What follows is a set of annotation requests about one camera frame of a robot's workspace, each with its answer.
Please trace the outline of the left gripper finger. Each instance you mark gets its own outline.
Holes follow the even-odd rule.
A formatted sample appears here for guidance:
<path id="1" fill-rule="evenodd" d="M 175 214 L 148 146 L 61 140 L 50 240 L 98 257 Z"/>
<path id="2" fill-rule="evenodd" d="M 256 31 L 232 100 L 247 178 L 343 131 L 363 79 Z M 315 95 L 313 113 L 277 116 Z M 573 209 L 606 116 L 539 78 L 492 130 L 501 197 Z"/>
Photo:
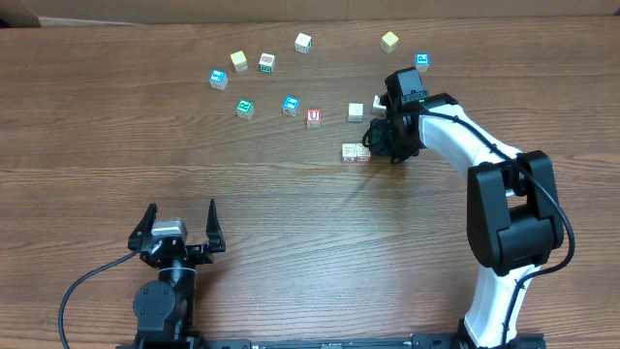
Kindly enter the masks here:
<path id="1" fill-rule="evenodd" d="M 208 239 L 208 249 L 211 253 L 226 251 L 226 241 L 217 217 L 217 207 L 214 199 L 210 200 L 205 234 Z"/>
<path id="2" fill-rule="evenodd" d="M 130 250 L 141 249 L 144 239 L 151 236 L 151 229 L 156 220 L 157 211 L 158 208 L 155 203 L 151 203 L 148 206 L 141 221 L 128 237 L 128 248 Z"/>

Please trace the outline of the white block red C side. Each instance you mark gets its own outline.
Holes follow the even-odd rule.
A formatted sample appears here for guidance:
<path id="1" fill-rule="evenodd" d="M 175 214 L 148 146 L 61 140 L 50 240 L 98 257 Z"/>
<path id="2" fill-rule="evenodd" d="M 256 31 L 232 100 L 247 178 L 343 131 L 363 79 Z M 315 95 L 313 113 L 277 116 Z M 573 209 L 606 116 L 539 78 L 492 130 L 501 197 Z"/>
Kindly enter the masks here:
<path id="1" fill-rule="evenodd" d="M 369 162 L 371 160 L 370 149 L 364 146 L 362 143 L 356 144 L 356 161 L 357 162 Z"/>

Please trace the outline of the blue L block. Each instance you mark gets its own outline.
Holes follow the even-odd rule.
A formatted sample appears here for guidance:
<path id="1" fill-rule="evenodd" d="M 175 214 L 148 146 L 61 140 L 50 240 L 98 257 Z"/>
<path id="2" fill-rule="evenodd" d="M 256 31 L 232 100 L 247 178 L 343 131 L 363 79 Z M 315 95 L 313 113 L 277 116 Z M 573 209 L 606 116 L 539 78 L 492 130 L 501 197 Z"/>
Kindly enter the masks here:
<path id="1" fill-rule="evenodd" d="M 341 160 L 343 162 L 355 162 L 357 158 L 357 145 L 355 143 L 343 143 L 341 146 Z"/>

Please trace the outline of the red U block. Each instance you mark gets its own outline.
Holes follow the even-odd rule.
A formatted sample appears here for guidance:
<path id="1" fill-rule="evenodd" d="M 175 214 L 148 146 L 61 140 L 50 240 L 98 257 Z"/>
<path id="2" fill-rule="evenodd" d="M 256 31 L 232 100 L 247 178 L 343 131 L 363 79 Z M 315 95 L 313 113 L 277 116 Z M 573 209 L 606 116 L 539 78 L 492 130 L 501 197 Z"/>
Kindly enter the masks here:
<path id="1" fill-rule="evenodd" d="M 318 128 L 322 122 L 322 111 L 320 109 L 308 109 L 306 111 L 306 127 Z"/>

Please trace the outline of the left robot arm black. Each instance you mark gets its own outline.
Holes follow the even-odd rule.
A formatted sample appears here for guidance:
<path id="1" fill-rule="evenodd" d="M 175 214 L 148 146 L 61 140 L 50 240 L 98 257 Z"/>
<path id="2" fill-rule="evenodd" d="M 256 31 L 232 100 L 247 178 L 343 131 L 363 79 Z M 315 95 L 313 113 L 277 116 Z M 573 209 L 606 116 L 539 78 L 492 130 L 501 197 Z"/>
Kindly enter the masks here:
<path id="1" fill-rule="evenodd" d="M 157 279 L 135 293 L 137 316 L 135 348 L 206 348 L 203 334 L 194 329 L 197 271 L 214 262 L 226 250 L 214 201 L 209 203 L 206 242 L 189 244 L 187 228 L 180 218 L 159 220 L 158 208 L 149 205 L 128 238 L 128 248 L 141 261 L 158 271 Z"/>

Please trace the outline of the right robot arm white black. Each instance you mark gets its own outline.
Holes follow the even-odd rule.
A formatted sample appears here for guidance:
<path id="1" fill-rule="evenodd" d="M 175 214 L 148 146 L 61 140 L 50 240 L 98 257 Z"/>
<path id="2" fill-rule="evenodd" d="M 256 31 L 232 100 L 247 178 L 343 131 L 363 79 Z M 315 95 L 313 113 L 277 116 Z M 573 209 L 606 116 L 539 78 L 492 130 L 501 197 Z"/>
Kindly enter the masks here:
<path id="1" fill-rule="evenodd" d="M 549 157 L 506 145 L 477 125 L 448 93 L 424 89 L 419 71 L 385 79 L 382 118 L 362 138 L 371 154 L 397 165 L 431 149 L 467 180 L 466 233 L 480 263 L 474 298 L 455 333 L 412 334 L 414 348 L 544 348 L 541 333 L 520 334 L 516 322 L 531 281 L 551 267 L 562 243 L 574 254 L 574 232 L 558 200 Z"/>

